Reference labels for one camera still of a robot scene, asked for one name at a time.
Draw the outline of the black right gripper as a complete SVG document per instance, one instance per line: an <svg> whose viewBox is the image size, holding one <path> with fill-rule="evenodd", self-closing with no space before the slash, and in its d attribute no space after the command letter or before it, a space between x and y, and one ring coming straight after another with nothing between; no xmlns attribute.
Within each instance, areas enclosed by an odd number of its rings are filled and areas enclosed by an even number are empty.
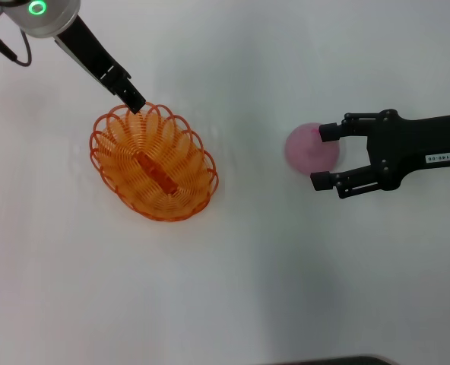
<svg viewBox="0 0 450 365"><path fill-rule="evenodd" d="M450 116L407 120L390 109L378 117L378 113L346 113L340 124L318 127L323 142L367 136L370 166L312 173L315 191L336 189L339 198L349 198L395 190L409 173L450 167Z"/></svg>

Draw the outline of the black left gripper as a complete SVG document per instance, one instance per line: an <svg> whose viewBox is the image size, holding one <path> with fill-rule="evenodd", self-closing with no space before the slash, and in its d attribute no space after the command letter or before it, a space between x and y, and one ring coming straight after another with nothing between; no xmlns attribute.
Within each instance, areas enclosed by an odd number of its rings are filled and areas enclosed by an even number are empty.
<svg viewBox="0 0 450 365"><path fill-rule="evenodd" d="M130 74L106 51L78 15L55 37L55 42L111 94L117 95L133 114L145 106L146 100L131 83Z"/></svg>

